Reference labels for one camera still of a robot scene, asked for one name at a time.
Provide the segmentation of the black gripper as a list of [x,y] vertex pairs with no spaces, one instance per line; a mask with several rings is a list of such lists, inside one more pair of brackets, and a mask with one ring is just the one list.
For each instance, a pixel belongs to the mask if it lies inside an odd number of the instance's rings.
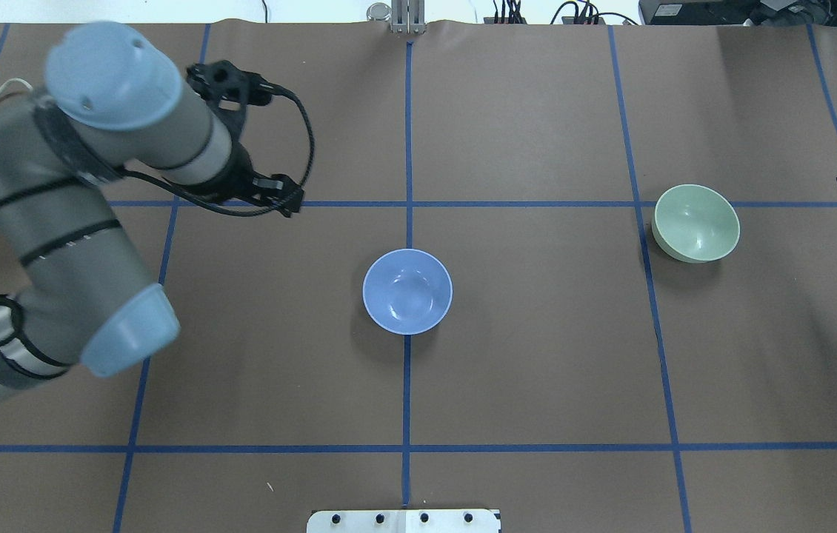
[[247,150],[235,142],[228,161],[218,175],[201,184],[201,199],[212,204],[239,200],[290,218],[300,213],[303,207],[304,191],[296,191],[299,189],[301,185],[285,173],[266,176],[256,172]]

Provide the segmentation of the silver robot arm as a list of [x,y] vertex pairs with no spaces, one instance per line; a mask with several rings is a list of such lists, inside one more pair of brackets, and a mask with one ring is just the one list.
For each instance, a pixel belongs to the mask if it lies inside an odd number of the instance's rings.
[[83,366],[107,378],[167,347],[179,320],[101,188],[136,178],[219,215],[290,217],[304,179],[253,169],[249,106],[293,91],[226,60],[185,73],[117,21],[67,31],[44,85],[0,106],[0,233],[29,287],[0,294],[0,403]]

